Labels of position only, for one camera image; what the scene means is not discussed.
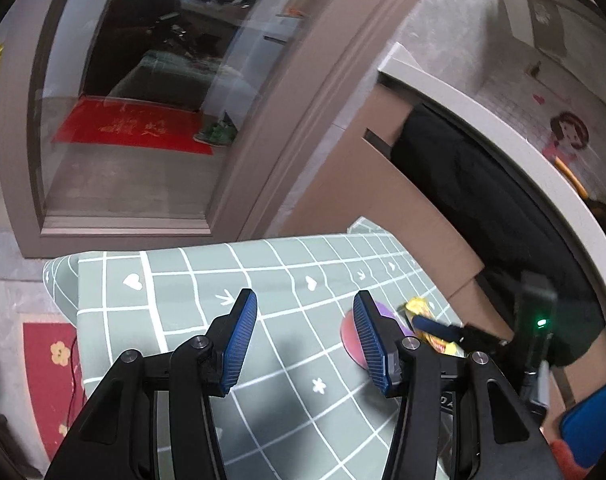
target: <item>door frame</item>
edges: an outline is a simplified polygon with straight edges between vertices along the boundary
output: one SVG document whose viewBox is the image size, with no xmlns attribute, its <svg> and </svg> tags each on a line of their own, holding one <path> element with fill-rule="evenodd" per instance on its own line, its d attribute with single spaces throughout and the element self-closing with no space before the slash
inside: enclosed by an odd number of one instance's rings
<svg viewBox="0 0 606 480">
<path fill-rule="evenodd" d="M 44 214 L 40 139 L 29 118 L 37 113 L 33 82 L 46 68 L 43 43 L 51 41 L 65 0 L 18 0 L 1 61 L 0 181 L 21 253 L 43 258 L 260 237 L 352 89 L 416 2 L 317 1 L 302 40 L 278 62 L 230 148 L 206 221 L 79 217 L 61 223 Z"/>
</svg>

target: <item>red mat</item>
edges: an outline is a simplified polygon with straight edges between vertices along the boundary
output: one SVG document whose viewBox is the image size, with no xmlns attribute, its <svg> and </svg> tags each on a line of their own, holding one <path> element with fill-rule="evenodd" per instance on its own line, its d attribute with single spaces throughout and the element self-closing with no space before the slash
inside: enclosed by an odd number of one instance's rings
<svg viewBox="0 0 606 480">
<path fill-rule="evenodd" d="M 104 97 L 81 97 L 53 142 L 141 146 L 212 155 L 212 148 L 192 136 L 201 114 L 177 108 Z"/>
<path fill-rule="evenodd" d="M 85 402 L 78 346 L 74 343 L 76 329 L 64 322 L 24 322 L 22 332 L 32 410 L 52 460 Z"/>
</svg>

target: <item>white heart print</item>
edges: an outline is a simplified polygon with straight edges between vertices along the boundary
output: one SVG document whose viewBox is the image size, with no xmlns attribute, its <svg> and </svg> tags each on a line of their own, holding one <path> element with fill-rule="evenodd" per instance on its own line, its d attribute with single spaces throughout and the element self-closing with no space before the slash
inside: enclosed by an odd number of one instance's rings
<svg viewBox="0 0 606 480">
<path fill-rule="evenodd" d="M 314 291 L 317 288 L 317 280 L 312 278 L 311 276 L 306 276 L 305 281 L 307 282 L 307 289 Z"/>
<path fill-rule="evenodd" d="M 143 288 L 143 283 L 141 283 L 139 275 L 135 273 L 128 274 L 123 280 L 123 285 L 127 285 L 134 290 L 141 290 Z"/>
</svg>

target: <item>orange handle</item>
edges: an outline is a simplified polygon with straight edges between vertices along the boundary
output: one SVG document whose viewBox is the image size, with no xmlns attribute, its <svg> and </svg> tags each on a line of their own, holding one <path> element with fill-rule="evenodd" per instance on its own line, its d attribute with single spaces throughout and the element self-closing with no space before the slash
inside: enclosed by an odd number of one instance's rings
<svg viewBox="0 0 606 480">
<path fill-rule="evenodd" d="M 574 173 L 572 173 L 572 170 L 570 170 L 570 168 L 568 168 L 565 165 L 565 163 L 560 158 L 558 158 L 558 156 L 555 156 L 555 158 L 554 158 L 554 166 L 555 166 L 555 168 L 557 168 L 558 171 L 561 172 L 561 174 L 563 174 L 563 176 L 566 179 L 568 179 L 570 184 L 572 184 L 574 189 L 576 189 L 576 192 L 581 197 L 581 199 L 587 200 L 588 194 L 587 194 L 586 188 L 583 187 L 583 184 L 581 184 L 581 181 L 579 179 L 577 179 L 576 176 L 574 176 Z"/>
</svg>

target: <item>cartoon girl sticker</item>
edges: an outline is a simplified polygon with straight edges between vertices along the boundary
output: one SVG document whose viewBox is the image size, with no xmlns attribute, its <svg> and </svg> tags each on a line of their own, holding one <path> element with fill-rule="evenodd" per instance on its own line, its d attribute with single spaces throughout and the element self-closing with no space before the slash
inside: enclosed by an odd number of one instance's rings
<svg viewBox="0 0 606 480">
<path fill-rule="evenodd" d="M 585 123 L 572 112 L 561 112 L 550 119 L 552 134 L 541 153 L 547 160 L 555 157 L 568 164 L 576 160 L 576 152 L 584 150 L 590 139 Z"/>
</svg>

